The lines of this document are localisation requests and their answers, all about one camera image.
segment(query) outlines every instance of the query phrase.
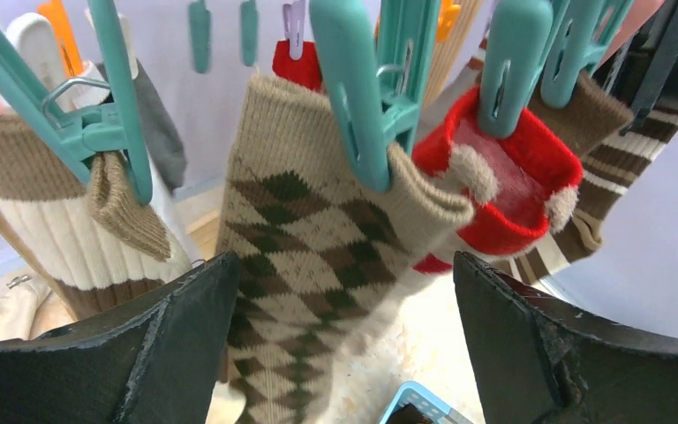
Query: orange clothespin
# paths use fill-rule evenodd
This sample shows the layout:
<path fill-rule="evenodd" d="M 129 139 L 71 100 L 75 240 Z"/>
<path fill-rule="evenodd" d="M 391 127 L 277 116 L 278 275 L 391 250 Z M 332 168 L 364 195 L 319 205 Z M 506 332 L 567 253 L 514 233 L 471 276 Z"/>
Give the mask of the orange clothespin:
<path fill-rule="evenodd" d="M 448 39 L 458 15 L 461 13 L 461 5 L 453 4 L 453 0 L 441 0 L 441 14 L 438 16 L 438 32 L 435 33 L 436 42 L 444 42 Z"/>
<path fill-rule="evenodd" d="M 77 42 L 74 40 L 72 24 L 61 0 L 50 0 L 37 6 L 37 12 L 47 19 L 53 26 L 58 41 L 58 49 L 64 59 L 66 78 L 81 75 L 84 70 Z"/>

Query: blue tray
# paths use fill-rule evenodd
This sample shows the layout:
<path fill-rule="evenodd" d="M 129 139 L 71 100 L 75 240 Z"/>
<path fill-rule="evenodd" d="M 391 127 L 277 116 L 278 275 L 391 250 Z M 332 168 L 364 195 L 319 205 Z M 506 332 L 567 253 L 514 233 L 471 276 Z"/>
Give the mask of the blue tray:
<path fill-rule="evenodd" d="M 408 404 L 414 405 L 427 418 L 439 424 L 471 424 L 471 421 L 418 382 L 402 384 L 402 387 L 396 391 L 394 400 L 391 401 L 386 412 L 378 421 L 379 424 L 386 424 L 392 413 Z"/>

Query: teal clothespin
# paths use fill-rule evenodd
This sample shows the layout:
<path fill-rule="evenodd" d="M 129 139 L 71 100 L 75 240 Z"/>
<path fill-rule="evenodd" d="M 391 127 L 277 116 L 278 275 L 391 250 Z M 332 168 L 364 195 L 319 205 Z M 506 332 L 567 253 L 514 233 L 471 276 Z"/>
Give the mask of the teal clothespin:
<path fill-rule="evenodd" d="M 104 151 L 123 151 L 134 192 L 139 202 L 146 205 L 152 200 L 152 177 L 116 6 L 112 0 L 89 0 L 88 4 L 109 84 L 78 77 L 49 92 L 0 30 L 0 93 L 84 184 L 89 182 L 92 156 Z M 77 84 L 109 89 L 114 102 L 61 111 L 56 98 Z"/>
<path fill-rule="evenodd" d="M 388 145 L 414 144 L 438 27 L 440 0 L 384 0 L 376 56 L 360 0 L 312 0 L 313 36 L 347 159 L 365 186 L 391 187 Z"/>
<path fill-rule="evenodd" d="M 240 58 L 245 66 L 253 66 L 259 53 L 259 11 L 256 0 L 240 4 Z"/>
<path fill-rule="evenodd" d="M 500 0 L 495 6 L 479 90 L 477 122 L 484 133 L 504 139 L 516 130 L 568 2 Z"/>
<path fill-rule="evenodd" d="M 188 30 L 193 69 L 198 73 L 207 73 L 212 56 L 212 12 L 207 9 L 207 0 L 188 4 Z"/>
<path fill-rule="evenodd" d="M 546 104 L 561 109 L 570 102 L 578 73 L 597 70 L 632 5 L 633 0 L 570 2 L 545 64 L 539 91 Z"/>

